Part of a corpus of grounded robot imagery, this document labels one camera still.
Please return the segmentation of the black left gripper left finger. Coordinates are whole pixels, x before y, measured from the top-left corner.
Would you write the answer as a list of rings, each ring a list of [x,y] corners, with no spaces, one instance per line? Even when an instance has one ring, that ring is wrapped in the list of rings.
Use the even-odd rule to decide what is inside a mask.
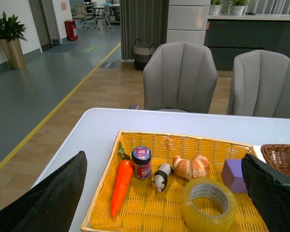
[[[87,173],[84,151],[0,210],[0,232],[67,232]]]

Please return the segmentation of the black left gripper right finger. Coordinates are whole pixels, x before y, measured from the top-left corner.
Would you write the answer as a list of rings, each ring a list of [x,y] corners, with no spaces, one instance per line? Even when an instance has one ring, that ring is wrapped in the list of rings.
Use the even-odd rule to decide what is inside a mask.
[[[270,232],[290,232],[290,177],[257,157],[241,161],[248,195]]]

